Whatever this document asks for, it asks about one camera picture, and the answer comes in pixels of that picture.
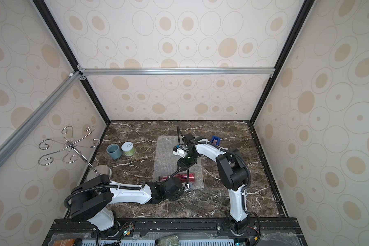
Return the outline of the pink wine bottle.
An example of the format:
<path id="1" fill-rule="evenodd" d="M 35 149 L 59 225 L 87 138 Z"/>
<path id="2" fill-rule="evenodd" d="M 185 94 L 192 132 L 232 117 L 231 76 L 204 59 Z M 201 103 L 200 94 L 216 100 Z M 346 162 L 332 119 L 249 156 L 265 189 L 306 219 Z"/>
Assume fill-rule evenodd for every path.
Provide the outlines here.
<path id="1" fill-rule="evenodd" d="M 188 182 L 195 182 L 195 174 L 194 173 L 190 173 L 189 177 L 187 177 L 187 174 L 185 173 L 179 173 L 176 174 L 175 177 L 178 177 L 182 183 L 185 183 L 186 181 Z M 158 181 L 159 182 L 163 182 L 165 180 L 167 180 L 169 178 L 169 176 L 160 176 Z"/>

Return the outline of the bubble wrap sheet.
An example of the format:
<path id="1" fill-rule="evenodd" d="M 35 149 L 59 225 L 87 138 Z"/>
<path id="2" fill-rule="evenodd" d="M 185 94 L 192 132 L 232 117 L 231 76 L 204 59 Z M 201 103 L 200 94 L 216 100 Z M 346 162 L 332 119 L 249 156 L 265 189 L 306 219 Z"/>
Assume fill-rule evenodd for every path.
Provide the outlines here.
<path id="1" fill-rule="evenodd" d="M 173 147 L 178 144 L 175 136 L 159 136 L 157 138 L 155 163 L 152 181 L 159 181 L 160 177 L 170 175 L 177 170 L 179 156 L 173 154 Z M 193 189 L 204 188 L 204 177 L 202 171 L 202 159 L 197 159 L 197 164 L 190 167 L 189 172 L 195 174 L 195 181 L 192 181 Z"/>

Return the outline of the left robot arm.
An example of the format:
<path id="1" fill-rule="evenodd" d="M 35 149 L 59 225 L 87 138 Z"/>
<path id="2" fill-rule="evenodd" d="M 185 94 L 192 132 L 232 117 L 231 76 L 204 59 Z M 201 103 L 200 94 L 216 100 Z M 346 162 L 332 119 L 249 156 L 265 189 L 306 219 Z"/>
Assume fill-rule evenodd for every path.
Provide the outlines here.
<path id="1" fill-rule="evenodd" d="M 129 185 L 111 181 L 108 175 L 99 175 L 74 188 L 65 198 L 72 222 L 88 221 L 100 231 L 118 226 L 116 215 L 107 205 L 117 203 L 158 204 L 178 200 L 186 190 L 178 177 L 163 182 Z"/>

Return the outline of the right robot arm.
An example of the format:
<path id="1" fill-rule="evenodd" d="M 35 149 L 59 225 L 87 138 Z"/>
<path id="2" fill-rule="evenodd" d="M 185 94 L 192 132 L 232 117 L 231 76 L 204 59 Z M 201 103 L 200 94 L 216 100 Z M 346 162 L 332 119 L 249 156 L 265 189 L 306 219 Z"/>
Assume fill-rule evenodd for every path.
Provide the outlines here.
<path id="1" fill-rule="evenodd" d="M 234 234 L 242 234 L 251 222 L 251 213 L 246 206 L 246 189 L 251 184 L 251 172 L 237 149 L 218 146 L 206 138 L 178 131 L 178 144 L 173 154 L 179 156 L 177 168 L 188 171 L 205 156 L 217 164 L 219 179 L 228 189 L 230 198 L 229 223 Z"/>

